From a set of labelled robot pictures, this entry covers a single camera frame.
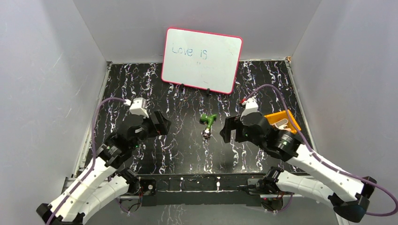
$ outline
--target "white enclosure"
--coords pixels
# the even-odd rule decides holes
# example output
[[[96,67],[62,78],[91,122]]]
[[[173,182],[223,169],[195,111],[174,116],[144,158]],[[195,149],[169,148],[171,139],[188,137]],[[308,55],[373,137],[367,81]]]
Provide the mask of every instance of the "white enclosure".
[[[72,174],[107,61],[162,61],[171,26],[239,36],[244,40],[241,60],[292,56],[293,77],[317,150],[398,194],[396,1],[0,3],[0,224],[43,224],[35,210],[56,198]],[[370,201],[369,211],[393,209],[378,190]],[[218,214],[220,223],[228,212],[241,211],[228,208]],[[316,216],[301,210],[305,213],[285,212],[283,223]],[[131,220],[98,214],[94,221],[126,225]],[[396,221],[396,215],[365,216],[360,224]]]

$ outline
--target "purple cable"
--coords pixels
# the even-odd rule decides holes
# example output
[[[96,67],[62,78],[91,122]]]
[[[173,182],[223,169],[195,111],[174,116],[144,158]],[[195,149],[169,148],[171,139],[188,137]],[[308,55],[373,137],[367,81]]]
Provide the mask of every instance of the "purple cable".
[[[271,84],[263,84],[263,85],[261,85],[260,87],[256,88],[256,89],[255,89],[252,93],[250,93],[247,97],[245,97],[244,100],[250,98],[250,97],[253,96],[257,91],[259,91],[260,89],[262,89],[262,88],[264,88],[264,87],[272,88],[272,89],[275,91],[275,93],[279,96],[279,98],[281,99],[283,108],[284,108],[284,110],[286,111],[286,114],[287,114],[287,116],[288,116],[288,118],[289,118],[290,123],[291,123],[291,124],[293,125],[293,127],[297,130],[297,133],[298,133],[298,134],[301,136],[301,138],[303,139],[304,144],[306,145],[306,147],[308,148],[308,150],[309,150],[310,152],[313,152],[313,156],[314,156],[314,158],[315,158],[316,160],[318,160],[318,162],[320,162],[322,165],[326,166],[327,168],[329,168],[329,169],[331,169],[331,170],[333,170],[333,171],[335,171],[335,172],[341,173],[341,174],[343,174],[343,175],[345,175],[345,176],[348,176],[348,177],[351,177],[351,178],[358,179],[358,180],[360,180],[360,181],[362,181],[362,182],[364,182],[364,183],[367,183],[367,184],[369,184],[369,185],[371,185],[371,186],[373,186],[373,187],[376,187],[376,188],[382,190],[382,191],[383,191],[384,193],[386,193],[386,194],[394,201],[394,203],[395,203],[395,209],[394,209],[393,211],[391,211],[391,212],[388,212],[388,213],[373,213],[373,212],[366,212],[367,215],[376,216],[376,217],[388,217],[388,216],[394,215],[395,213],[398,212],[398,200],[396,199],[396,197],[395,197],[390,191],[388,191],[388,190],[385,189],[384,187],[382,187],[382,186],[380,186],[380,185],[378,185],[378,184],[376,184],[376,183],[373,183],[373,182],[371,182],[371,181],[368,181],[368,180],[366,180],[366,179],[364,179],[364,178],[362,178],[362,177],[359,177],[359,176],[357,176],[357,175],[350,174],[350,173],[348,173],[348,172],[340,171],[340,170],[338,170],[337,168],[333,167],[332,165],[329,165],[329,164],[323,162],[323,161],[321,160],[321,158],[319,158],[319,156],[317,155],[317,153],[311,148],[311,146],[310,146],[310,144],[308,143],[306,137],[304,137],[303,133],[302,133],[302,132],[297,128],[297,126],[294,124],[293,119],[291,118],[290,114],[288,113],[288,108],[287,108],[287,106],[286,106],[285,99],[283,98],[283,95],[282,95],[282,93],[280,92],[280,90],[279,90],[278,88],[276,88],[275,86],[273,86],[273,85],[271,85]]]
[[[91,150],[92,150],[92,165],[89,169],[89,171],[82,177],[81,181],[84,181],[88,175],[90,175],[91,171],[93,171],[94,166],[95,166],[95,158],[96,158],[96,148],[95,148],[95,140],[94,140],[94,130],[95,130],[95,122],[97,121],[97,117],[98,117],[98,113],[100,112],[101,106],[103,104],[105,104],[106,102],[110,101],[110,100],[117,100],[117,101],[121,101],[121,102],[126,102],[124,99],[121,98],[117,98],[117,97],[109,97],[106,98],[105,100],[103,100],[102,102],[100,102],[100,104],[97,106],[95,112],[94,112],[94,116],[92,118],[92,127],[91,127]],[[70,194],[72,194],[77,187],[80,185],[81,182],[77,183],[71,190],[70,190]],[[60,210],[60,208],[64,205],[64,203],[66,202],[66,200],[68,199],[68,195],[65,196],[65,198],[61,201],[61,203],[57,206],[57,208],[55,208],[54,212],[51,214],[50,218],[48,218],[46,225],[50,225],[52,219],[54,218],[54,216],[57,214],[57,212]]]
[[[283,207],[281,210],[278,210],[278,212],[283,212],[283,211],[285,211],[285,210],[287,209],[287,207],[290,206],[290,204],[291,204],[291,202],[292,202],[292,200],[293,200],[293,194],[294,194],[294,193],[291,193],[291,194],[290,194],[290,198],[289,198],[289,201],[287,202],[287,205],[286,205],[285,207]]]

